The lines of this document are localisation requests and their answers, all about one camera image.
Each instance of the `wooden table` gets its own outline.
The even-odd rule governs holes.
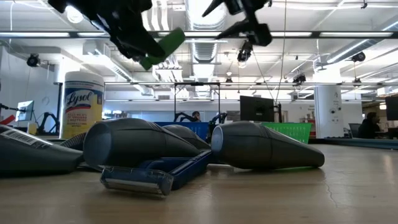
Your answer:
[[[321,169],[209,171],[165,199],[105,190],[99,174],[0,179],[3,224],[398,223],[398,152],[318,145]]]

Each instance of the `black monitor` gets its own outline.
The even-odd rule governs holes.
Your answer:
[[[241,121],[275,122],[274,100],[241,96]]]
[[[386,114],[388,121],[398,120],[398,96],[386,97]]]

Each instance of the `person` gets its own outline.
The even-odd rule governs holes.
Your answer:
[[[201,122],[199,111],[194,111],[194,112],[192,113],[192,118],[195,118],[195,119],[196,119],[195,122]]]
[[[377,132],[380,131],[380,127],[377,125],[379,121],[380,119],[376,112],[368,113],[358,129],[358,137],[363,139],[376,138]]]

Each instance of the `office chair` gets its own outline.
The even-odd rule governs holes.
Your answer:
[[[353,138],[358,138],[358,131],[359,131],[359,127],[361,124],[349,124],[349,128],[351,130],[351,134],[353,136]]]

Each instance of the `dark gray handheld object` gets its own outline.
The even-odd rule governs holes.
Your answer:
[[[242,169],[320,167],[325,163],[319,150],[247,121],[217,126],[211,150],[221,161]]]
[[[195,157],[200,151],[159,125],[124,118],[94,124],[87,132],[83,154],[92,167],[136,167],[160,157]]]
[[[210,149],[209,144],[199,138],[197,134],[187,127],[171,124],[163,126],[163,128],[191,143],[197,149]]]
[[[72,172],[83,153],[0,125],[0,174],[54,174]]]

